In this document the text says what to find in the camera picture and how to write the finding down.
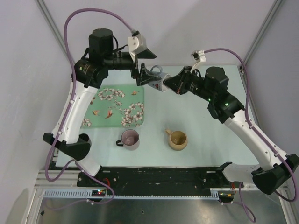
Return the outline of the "lilac mug black handle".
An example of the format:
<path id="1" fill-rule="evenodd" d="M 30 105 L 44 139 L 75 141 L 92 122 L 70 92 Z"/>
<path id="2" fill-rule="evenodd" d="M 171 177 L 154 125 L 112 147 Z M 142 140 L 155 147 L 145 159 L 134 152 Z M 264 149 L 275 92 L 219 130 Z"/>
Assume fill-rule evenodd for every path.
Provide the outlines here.
<path id="1" fill-rule="evenodd" d="M 124 147 L 127 150 L 136 150 L 140 145 L 139 133 L 136 130 L 128 129 L 121 135 L 121 139 L 116 141 L 116 146 Z"/>

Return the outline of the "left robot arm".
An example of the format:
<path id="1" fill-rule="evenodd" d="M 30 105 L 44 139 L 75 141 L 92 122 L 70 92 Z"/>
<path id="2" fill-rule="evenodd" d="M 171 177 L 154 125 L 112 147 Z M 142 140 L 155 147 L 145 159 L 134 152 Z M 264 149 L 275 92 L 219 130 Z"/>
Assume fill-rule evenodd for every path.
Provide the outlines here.
<path id="1" fill-rule="evenodd" d="M 92 157 L 91 140 L 79 130 L 87 108 L 111 70 L 129 70 L 138 86 L 159 80 L 159 76 L 138 65 L 138 59 L 154 59 L 145 38 L 134 31 L 128 38 L 128 51 L 114 48 L 117 40 L 112 30 L 99 28 L 89 35 L 89 46 L 73 66 L 69 96 L 56 127 L 43 135 L 43 141 L 78 163 L 93 186 L 103 183 L 100 164 Z"/>

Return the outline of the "dark brown gold mug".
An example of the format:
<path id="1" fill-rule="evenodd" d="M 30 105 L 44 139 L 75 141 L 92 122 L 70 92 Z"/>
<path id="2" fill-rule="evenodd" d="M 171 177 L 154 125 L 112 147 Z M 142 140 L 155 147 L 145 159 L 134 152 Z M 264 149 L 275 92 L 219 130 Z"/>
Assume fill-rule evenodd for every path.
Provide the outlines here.
<path id="1" fill-rule="evenodd" d="M 89 143 L 90 145 L 92 144 L 90 137 L 89 137 L 88 134 L 86 134 L 86 133 L 81 133 L 81 134 L 79 135 L 79 139 L 80 139 L 81 141 L 84 141 L 84 142 Z"/>

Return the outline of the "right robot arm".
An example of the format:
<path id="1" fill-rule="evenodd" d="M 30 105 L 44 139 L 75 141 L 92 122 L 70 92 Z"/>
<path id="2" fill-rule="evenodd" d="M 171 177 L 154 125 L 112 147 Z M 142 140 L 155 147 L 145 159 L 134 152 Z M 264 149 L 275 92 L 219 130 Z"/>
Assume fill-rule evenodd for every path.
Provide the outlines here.
<path id="1" fill-rule="evenodd" d="M 252 183 L 270 195 L 291 177 L 299 165 L 299 158 L 279 149 L 250 117 L 245 116 L 243 104 L 228 92 L 228 81 L 221 67 L 209 67 L 201 77 L 198 70 L 185 66 L 163 84 L 178 95 L 191 92 L 206 100 L 211 116 L 233 131 L 257 159 L 257 165 L 224 163 L 218 168 L 217 184 L 227 187 L 231 182 Z"/>

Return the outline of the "tan round ceramic mug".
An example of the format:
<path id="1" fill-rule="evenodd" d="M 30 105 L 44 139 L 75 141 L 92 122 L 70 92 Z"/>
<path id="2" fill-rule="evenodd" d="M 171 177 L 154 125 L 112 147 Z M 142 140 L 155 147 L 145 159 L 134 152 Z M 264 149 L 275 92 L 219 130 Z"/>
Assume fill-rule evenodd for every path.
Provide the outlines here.
<path id="1" fill-rule="evenodd" d="M 172 150 L 181 151 L 186 148 L 188 138 L 184 132 L 170 129 L 166 129 L 165 132 L 168 135 L 168 145 Z"/>

